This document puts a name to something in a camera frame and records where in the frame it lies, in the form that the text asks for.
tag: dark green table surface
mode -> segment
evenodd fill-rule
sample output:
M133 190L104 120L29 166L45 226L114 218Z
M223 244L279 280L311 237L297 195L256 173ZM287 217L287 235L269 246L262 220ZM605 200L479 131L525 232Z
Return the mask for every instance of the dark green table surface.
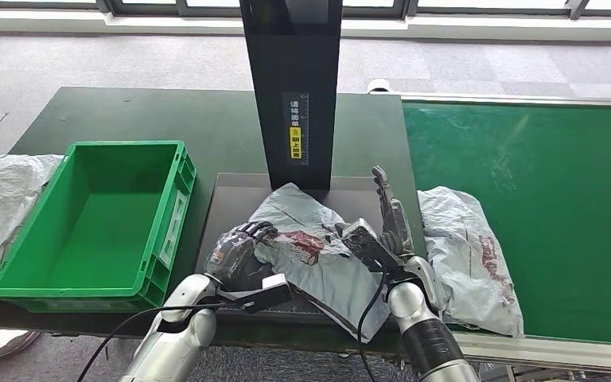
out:
M421 232L400 98L340 95L335 135L333 175L368 177L373 165L383 166L395 195L407 208L413 232ZM140 139L183 140L198 170L169 285L172 290L193 271L217 173L267 171L253 92L61 88L11 154L63 154L79 140ZM416 248L424 251L424 243L417 241L422 237L414 236ZM2 326L64 333L108 333L125 317L25 314L0 305ZM143 335L147 328L148 321L142 320L124 334ZM398 348L395 332L384 336L376 348ZM336 326L294 328L251 322L221 322L216 341L320 350L355 347L352 337Z

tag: green plastic crate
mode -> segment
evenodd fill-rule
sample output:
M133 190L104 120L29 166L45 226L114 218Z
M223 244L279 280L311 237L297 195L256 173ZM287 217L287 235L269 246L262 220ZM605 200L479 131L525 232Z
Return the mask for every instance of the green plastic crate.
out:
M161 306L196 176L182 141L76 142L0 266L30 312Z

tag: cable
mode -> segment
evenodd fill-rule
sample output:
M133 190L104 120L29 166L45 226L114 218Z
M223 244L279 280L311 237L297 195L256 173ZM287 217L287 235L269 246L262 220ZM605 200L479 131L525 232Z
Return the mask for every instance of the cable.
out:
M357 346L359 347L360 356L362 357L362 363L364 364L364 368L367 369L367 373L369 375L369 378L371 378L372 382L376 382L376 379L373 377L373 374L371 373L371 369L369 368L368 361L367 361L367 356L364 354L364 349L362 348L363 347L362 324L364 324L364 319L367 317L368 312L371 311L373 304L376 303L376 300L380 296L380 292L383 290L383 286L385 285L386 278L387 278L387 269L383 267L383 275L380 276L380 283L378 284L378 289L376 289L376 292L373 294L373 297L371 301L368 303L367 308L364 309L364 312L362 313L362 317L360 317L360 324L357 326Z
M85 367L83 368L83 371L80 372L80 375L78 377L78 380L76 380L76 382L81 382L83 380L85 375L88 373L88 370L90 370L90 366L92 366L92 363L95 362L95 359L102 352L102 349L104 349L104 346L107 345L109 340L112 339L116 335L116 333L119 330L121 330L121 328L124 327L128 322L134 320L137 317L143 316L144 314L153 313L153 312L162 312L165 310L223 308L226 306L235 306L235 305L237 304L220 303L220 304L184 305L184 306L161 306L159 308L147 309L139 313L133 314L130 317L126 318L125 321L121 322L118 326L116 326L115 329L113 329L113 331L111 331L111 333L109 333L109 335L106 338L104 338L104 341L102 341L102 343L99 344L99 347L97 347L97 350L95 350L95 353L92 354L92 357L90 357L90 360L88 360L88 362L85 364Z

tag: robot finger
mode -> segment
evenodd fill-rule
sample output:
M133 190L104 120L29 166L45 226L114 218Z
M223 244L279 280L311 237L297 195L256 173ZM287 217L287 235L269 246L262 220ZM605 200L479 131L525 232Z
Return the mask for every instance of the robot finger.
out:
M247 231L247 234L249 236L254 236L254 234L259 230L259 229L264 229L265 227L272 227L273 224L271 224L270 222L267 221L262 221L261 223L257 223L257 225L255 225L254 227L252 227L249 231Z
M237 232L247 232L247 230L249 228L251 228L251 226L253 226L254 224L256 224L255 221L248 221L245 224L239 225L237 227L235 227L235 229L233 231L237 231Z
M255 239L256 239L257 243L261 243L267 237L275 236L277 234L278 234L278 229L276 227L273 227L273 225L270 225L270 226L267 226L264 229L262 229L259 232L259 234L255 236Z
M385 170L383 170L383 167L381 167L381 166L373 166L371 168L371 173L375 177L374 180L378 179L379 181L387 182L387 174L385 173Z

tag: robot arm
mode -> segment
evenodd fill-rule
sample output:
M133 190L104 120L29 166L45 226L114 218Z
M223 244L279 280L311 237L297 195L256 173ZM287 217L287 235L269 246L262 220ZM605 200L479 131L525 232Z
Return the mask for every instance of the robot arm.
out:
M165 306L191 306L204 299L233 302L254 313L290 300L284 275L264 278L259 290L224 290L255 277L245 275L243 265L253 256L255 244L275 233L271 224L247 223L224 234L205 264L205 274L184 279ZM159 312L120 382L185 382L215 333L216 316L210 309Z
M441 284L431 265L413 253L411 231L401 202L392 196L383 169L373 174L379 186L383 234L359 219L338 226L343 243L370 271L387 272L387 303L396 317L413 369L423 382L479 382L446 324Z

